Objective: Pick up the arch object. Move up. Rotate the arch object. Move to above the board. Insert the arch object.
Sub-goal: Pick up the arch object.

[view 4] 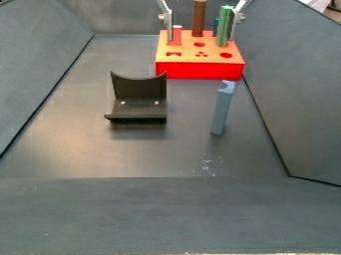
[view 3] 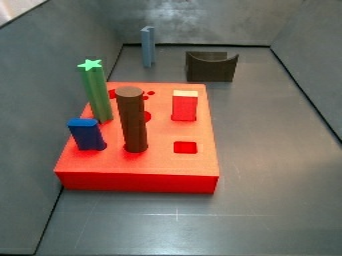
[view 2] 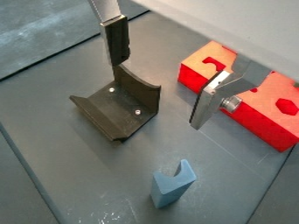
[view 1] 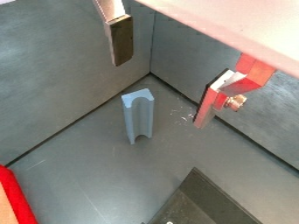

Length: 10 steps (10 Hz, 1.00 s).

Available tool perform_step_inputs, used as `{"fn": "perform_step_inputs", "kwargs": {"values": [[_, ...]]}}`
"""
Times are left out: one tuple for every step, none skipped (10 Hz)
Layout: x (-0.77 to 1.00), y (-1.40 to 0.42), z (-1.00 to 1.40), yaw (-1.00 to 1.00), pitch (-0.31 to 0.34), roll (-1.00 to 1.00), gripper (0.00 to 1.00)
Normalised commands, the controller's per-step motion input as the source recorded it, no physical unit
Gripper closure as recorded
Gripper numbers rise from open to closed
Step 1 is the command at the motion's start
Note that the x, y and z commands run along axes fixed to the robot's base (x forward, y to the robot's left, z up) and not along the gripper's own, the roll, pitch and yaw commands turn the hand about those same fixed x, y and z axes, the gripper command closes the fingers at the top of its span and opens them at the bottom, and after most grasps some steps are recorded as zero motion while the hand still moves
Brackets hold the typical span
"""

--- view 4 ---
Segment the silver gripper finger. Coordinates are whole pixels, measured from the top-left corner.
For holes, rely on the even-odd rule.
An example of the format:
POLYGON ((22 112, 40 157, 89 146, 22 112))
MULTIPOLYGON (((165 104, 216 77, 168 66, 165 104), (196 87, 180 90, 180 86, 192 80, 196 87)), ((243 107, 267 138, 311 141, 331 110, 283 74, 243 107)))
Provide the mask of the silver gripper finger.
POLYGON ((231 8, 231 23, 230 23, 230 30, 228 30, 228 36, 227 40, 234 40, 234 32, 236 24, 244 19, 244 15, 240 13, 240 9, 243 5, 246 4, 247 0, 239 0, 236 5, 231 8))
POLYGON ((167 32, 168 32, 168 41, 172 41, 172 11, 168 7, 165 0, 156 0, 157 5, 161 9, 161 13, 159 14, 159 19, 164 21, 167 32))

